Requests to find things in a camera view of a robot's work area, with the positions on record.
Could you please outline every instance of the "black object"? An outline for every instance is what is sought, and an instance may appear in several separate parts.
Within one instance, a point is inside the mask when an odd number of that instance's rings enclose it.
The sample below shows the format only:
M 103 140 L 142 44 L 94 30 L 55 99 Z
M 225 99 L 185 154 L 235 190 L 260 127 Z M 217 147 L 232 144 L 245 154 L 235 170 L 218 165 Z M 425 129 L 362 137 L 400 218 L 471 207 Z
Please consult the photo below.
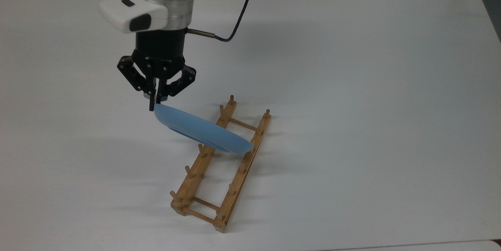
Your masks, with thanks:
M 122 0 L 122 3 L 127 5 L 128 7 L 136 5 L 136 3 L 133 3 L 131 0 Z
M 150 25 L 151 25 L 151 15 L 143 14 L 130 21 L 129 30 L 131 32 L 147 30 L 150 27 Z
M 138 92 L 149 96 L 153 111 L 155 103 L 176 96 L 195 81 L 196 70 L 186 66 L 183 49 L 186 29 L 175 31 L 147 31 L 136 33 L 136 49 L 131 56 L 123 56 L 118 70 Z M 181 77 L 167 84 L 168 79 L 181 71 Z

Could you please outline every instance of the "table surface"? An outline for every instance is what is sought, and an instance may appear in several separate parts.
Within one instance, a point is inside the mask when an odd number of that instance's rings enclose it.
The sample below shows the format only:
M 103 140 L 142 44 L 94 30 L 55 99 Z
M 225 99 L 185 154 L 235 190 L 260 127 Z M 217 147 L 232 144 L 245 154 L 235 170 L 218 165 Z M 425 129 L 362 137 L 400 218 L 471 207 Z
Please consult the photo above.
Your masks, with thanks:
M 481 0 L 251 0 L 229 43 L 186 36 L 167 104 L 272 120 L 227 233 L 170 208 L 196 142 L 116 69 L 101 0 L 0 0 L 5 250 L 321 250 L 501 237 L 501 44 Z M 226 36 L 243 0 L 195 0 Z M 230 128 L 243 137 L 247 132 Z M 213 160 L 219 204 L 240 157 Z

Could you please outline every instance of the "wooden peg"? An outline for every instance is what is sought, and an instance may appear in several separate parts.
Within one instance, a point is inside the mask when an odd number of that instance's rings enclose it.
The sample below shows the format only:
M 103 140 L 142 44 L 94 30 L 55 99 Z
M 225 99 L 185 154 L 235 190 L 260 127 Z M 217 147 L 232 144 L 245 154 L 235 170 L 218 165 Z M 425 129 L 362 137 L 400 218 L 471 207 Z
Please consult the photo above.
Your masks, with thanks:
M 201 143 L 198 144 L 198 151 L 200 151 L 200 157 L 205 157 L 204 146 Z
M 230 183 L 230 184 L 228 185 L 228 194 L 229 194 L 229 195 L 235 195 L 235 192 L 236 192 L 236 191 L 235 191 L 235 187 L 233 186 L 233 183 Z
M 174 201 L 181 202 L 181 199 L 177 196 L 177 194 L 173 190 L 170 191 L 170 196 L 174 198 Z
M 265 125 L 265 121 L 263 119 L 261 119 L 261 121 L 259 121 L 258 130 L 256 131 L 256 133 L 258 135 L 262 135 L 263 134 L 263 126 L 264 125 Z
M 186 170 L 186 174 L 188 174 L 188 178 L 193 179 L 193 173 L 191 172 L 189 166 L 184 167 L 184 169 Z
M 220 105 L 221 121 L 224 121 L 224 106 Z
M 242 161 L 240 162 L 240 167 L 238 167 L 238 172 L 239 172 L 240 174 L 243 174 L 243 173 L 245 172 L 245 161 L 244 161 L 244 160 L 242 160 Z

